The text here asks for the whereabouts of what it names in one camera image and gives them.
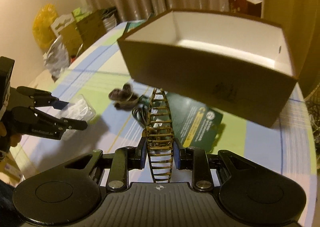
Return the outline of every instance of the tablecloth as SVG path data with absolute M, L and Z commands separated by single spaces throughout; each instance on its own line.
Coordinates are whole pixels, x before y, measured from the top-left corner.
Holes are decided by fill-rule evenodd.
M 25 177 L 47 170 L 92 149 L 112 153 L 122 146 L 136 146 L 142 128 L 130 112 L 116 110 L 108 93 L 130 82 L 138 94 L 150 95 L 152 87 L 134 82 L 128 73 L 116 39 L 124 31 L 121 23 L 87 49 L 54 84 L 47 88 L 53 96 L 71 101 L 83 94 L 99 114 L 85 131 L 68 141 L 24 136 L 20 145 L 11 148 Z M 226 149 L 299 183 L 306 192 L 307 204 L 299 223 L 311 227 L 316 202 L 316 157 L 308 112 L 298 84 L 272 128 L 224 112 L 225 125 L 213 152 Z M 189 181 L 191 172 L 172 173 L 172 181 Z M 213 170 L 214 183 L 218 180 Z M 130 181 L 151 182 L 148 163 L 145 169 L 132 170 Z

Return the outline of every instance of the yellow bag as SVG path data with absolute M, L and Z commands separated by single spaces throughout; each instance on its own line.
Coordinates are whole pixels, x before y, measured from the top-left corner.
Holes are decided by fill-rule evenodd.
M 56 20 L 58 13 L 54 5 L 47 4 L 41 8 L 33 22 L 32 33 L 41 49 L 47 51 L 56 40 L 50 25 Z

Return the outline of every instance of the human hand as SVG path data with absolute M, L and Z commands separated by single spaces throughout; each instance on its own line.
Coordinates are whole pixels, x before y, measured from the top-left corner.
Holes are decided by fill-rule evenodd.
M 7 135 L 7 130 L 2 122 L 0 122 L 0 136 L 5 137 Z M 10 146 L 16 147 L 21 141 L 22 135 L 20 133 L 15 133 L 10 136 Z

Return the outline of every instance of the white logo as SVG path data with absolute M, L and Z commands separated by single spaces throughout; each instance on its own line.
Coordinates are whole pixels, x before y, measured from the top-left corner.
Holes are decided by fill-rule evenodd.
M 163 185 L 157 185 L 156 188 L 161 191 L 163 188 L 165 188 Z
M 213 120 L 215 117 L 215 114 L 213 111 L 208 111 L 206 117 L 208 120 Z

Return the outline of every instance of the silver rivet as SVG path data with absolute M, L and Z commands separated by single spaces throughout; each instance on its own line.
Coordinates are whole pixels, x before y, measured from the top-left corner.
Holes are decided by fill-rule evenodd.
M 212 186 L 212 184 L 206 180 L 201 180 L 196 183 L 196 187 L 198 187 L 200 189 L 207 189 L 207 188 L 210 188 L 211 186 Z
M 113 180 L 113 181 L 108 183 L 108 186 L 113 188 L 113 189 L 121 188 L 121 187 L 123 187 L 123 185 L 124 185 L 123 182 L 118 181 L 118 180 Z

